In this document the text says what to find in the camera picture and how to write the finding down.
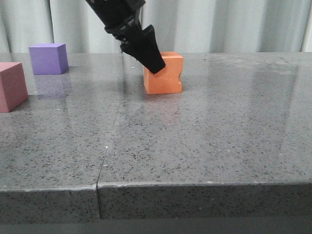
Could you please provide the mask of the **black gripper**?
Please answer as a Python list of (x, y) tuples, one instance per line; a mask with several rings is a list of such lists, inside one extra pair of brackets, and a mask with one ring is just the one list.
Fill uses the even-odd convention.
[(121, 41), (121, 50), (131, 55), (152, 74), (158, 73), (166, 64), (156, 42), (152, 25), (142, 30), (139, 13), (144, 0), (88, 0), (108, 34)]

